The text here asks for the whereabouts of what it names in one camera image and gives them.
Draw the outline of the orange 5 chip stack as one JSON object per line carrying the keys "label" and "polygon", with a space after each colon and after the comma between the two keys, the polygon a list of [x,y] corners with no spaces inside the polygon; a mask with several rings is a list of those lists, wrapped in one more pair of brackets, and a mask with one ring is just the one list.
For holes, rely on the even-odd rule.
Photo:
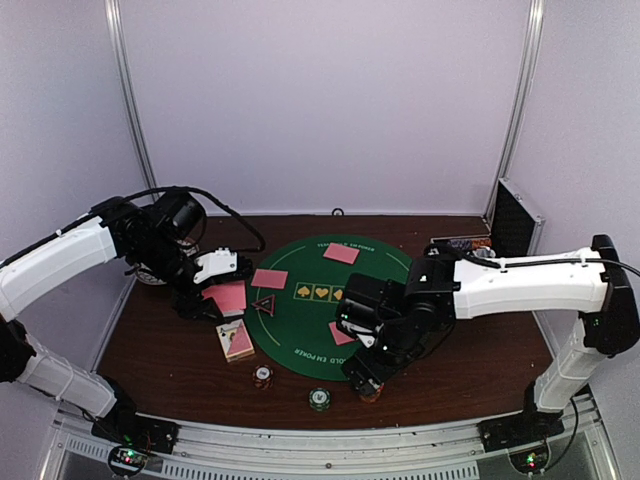
{"label": "orange 5 chip stack", "polygon": [[369,403],[369,404],[374,403],[380,398],[383,390],[384,390],[384,384],[382,384],[379,388],[377,388],[376,391],[372,394],[360,394],[359,399],[365,403]]}

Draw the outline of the red-backed card deck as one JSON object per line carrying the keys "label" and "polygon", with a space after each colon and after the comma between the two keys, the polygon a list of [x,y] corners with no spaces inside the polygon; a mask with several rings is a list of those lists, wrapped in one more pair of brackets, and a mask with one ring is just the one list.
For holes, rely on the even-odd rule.
{"label": "red-backed card deck", "polygon": [[238,306],[242,305],[245,310],[247,308],[246,283],[244,281],[213,285],[205,289],[202,294],[205,299],[222,300]]}

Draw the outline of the dealt card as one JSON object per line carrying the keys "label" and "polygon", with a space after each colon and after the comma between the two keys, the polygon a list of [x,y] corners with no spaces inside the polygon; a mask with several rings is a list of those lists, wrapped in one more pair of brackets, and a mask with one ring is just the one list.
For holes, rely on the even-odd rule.
{"label": "dealt card", "polygon": [[286,286],[287,279],[287,271],[256,269],[251,280],[251,286],[255,288],[282,290]]}
{"label": "dealt card", "polygon": [[332,261],[353,265],[360,250],[358,248],[349,247],[339,243],[330,243],[325,250],[323,257]]}
{"label": "dealt card", "polygon": [[355,341],[351,336],[341,332],[335,322],[330,322],[328,327],[336,346],[346,345]]}

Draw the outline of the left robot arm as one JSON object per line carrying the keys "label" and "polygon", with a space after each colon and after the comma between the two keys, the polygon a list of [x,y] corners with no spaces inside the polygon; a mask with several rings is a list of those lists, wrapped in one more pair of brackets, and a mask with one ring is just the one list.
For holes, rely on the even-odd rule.
{"label": "left robot arm", "polygon": [[167,187],[152,204],[113,197],[71,224],[1,263],[1,380],[19,382],[78,407],[123,444],[144,433],[136,405],[115,381],[90,373],[45,348],[18,321],[36,300],[85,271],[115,259],[142,268],[173,290],[185,319],[220,323],[224,315],[207,288],[245,280],[253,265],[228,247],[190,254],[184,244],[206,213],[200,190]]}

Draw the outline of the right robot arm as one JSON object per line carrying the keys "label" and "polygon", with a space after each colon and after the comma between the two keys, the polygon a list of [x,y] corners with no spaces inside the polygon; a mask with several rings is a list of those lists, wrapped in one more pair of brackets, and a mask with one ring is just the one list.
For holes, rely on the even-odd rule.
{"label": "right robot arm", "polygon": [[639,341],[639,315],[628,279],[607,235],[568,253],[482,258],[446,242],[428,245],[405,282],[353,273],[336,310],[339,331],[361,342],[341,370],[359,395],[371,397],[423,355],[430,333],[459,320],[547,310],[576,312],[572,335],[528,388],[513,419],[530,442],[559,418],[598,365]]}

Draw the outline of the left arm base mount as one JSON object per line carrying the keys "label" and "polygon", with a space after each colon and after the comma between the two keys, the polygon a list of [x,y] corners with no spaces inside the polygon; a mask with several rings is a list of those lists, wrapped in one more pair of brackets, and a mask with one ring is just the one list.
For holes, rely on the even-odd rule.
{"label": "left arm base mount", "polygon": [[93,424],[91,434],[142,452],[171,454],[178,438],[179,426],[167,420],[136,416],[133,430],[117,433],[104,420]]}

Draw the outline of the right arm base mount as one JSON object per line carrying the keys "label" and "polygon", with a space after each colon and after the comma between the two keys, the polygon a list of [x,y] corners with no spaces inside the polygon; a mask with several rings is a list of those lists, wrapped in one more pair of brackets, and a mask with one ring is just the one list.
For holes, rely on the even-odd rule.
{"label": "right arm base mount", "polygon": [[546,413],[521,412],[484,420],[477,427],[485,452],[539,442],[565,431],[560,415]]}

